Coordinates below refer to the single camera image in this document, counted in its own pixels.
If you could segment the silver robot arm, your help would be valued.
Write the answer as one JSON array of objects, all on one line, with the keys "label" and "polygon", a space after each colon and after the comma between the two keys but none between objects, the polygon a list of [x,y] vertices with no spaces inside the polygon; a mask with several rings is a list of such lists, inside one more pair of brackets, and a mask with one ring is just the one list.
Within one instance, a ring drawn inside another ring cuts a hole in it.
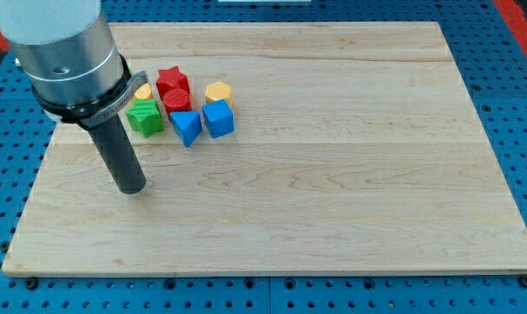
[{"label": "silver robot arm", "polygon": [[99,0],[0,0],[0,31],[57,122],[107,122],[148,82],[131,74]]}]

